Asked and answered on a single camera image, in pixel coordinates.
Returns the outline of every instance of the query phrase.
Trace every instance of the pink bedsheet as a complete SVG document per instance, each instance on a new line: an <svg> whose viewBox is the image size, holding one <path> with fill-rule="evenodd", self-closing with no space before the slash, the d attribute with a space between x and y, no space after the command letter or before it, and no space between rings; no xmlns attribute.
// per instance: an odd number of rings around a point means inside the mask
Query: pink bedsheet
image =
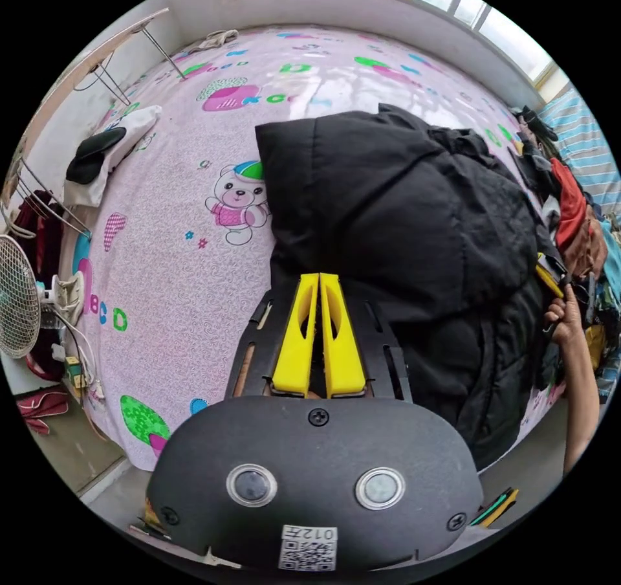
<svg viewBox="0 0 621 585"><path fill-rule="evenodd" d="M269 27L174 58L187 80L161 63L126 92L132 107L118 103L102 118L104 126L128 110L162 106L153 130L110 177L99 210L82 212L90 246L67 234L60 272L89 260L78 327L105 399L91 394L88 411L145 470L189 415L222 399L238 338L269 286L273 240L255 125L376 112L386 102L432 124L476 129L518 176L508 152L518 125L507 108L402 43ZM549 395L533 394L533 413L542 397ZM524 433L533 424L527 419Z"/></svg>

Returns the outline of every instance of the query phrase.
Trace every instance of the black down jacket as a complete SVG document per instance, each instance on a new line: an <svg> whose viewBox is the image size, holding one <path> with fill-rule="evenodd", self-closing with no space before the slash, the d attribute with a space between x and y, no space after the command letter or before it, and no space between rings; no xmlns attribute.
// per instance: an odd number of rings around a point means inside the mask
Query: black down jacket
<svg viewBox="0 0 621 585"><path fill-rule="evenodd" d="M507 167L473 131L383 104L256 136L272 285L304 272L353 281L391 323L414 401L456 427L479 470L502 456L541 366L551 298L537 252L558 255Z"/></svg>

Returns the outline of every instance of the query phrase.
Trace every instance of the qr code sticker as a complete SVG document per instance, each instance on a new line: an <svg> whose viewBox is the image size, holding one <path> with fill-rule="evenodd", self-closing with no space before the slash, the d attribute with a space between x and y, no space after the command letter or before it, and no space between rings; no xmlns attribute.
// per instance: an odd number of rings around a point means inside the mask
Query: qr code sticker
<svg viewBox="0 0 621 585"><path fill-rule="evenodd" d="M298 572L330 572L336 569L336 528L283 528L278 567Z"/></svg>

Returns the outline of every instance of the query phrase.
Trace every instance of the hand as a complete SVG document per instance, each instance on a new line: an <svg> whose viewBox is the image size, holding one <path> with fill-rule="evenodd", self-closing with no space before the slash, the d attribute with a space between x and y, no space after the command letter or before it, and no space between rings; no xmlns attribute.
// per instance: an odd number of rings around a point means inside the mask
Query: hand
<svg viewBox="0 0 621 585"><path fill-rule="evenodd" d="M565 286L565 300L555 298L544 317L548 324L558 322L552 334L552 341L561 348L570 344L576 337L583 336L580 308L571 285Z"/></svg>

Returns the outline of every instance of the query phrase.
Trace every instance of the white pillowcase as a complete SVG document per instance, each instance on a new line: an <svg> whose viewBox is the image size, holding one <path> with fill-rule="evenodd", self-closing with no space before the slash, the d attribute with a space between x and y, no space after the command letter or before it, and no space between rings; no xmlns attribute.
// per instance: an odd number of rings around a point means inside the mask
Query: white pillowcase
<svg viewBox="0 0 621 585"><path fill-rule="evenodd" d="M82 185L65 179L65 193L63 196L65 206L85 205L91 208L98 208L104 196L103 192L108 181L108 175L114 171L136 143L155 125L161 114L161 106L149 106L115 119L101 130L101 132L104 132L113 127L124 127L126 133L116 145L105 152L99 175L90 184Z"/></svg>

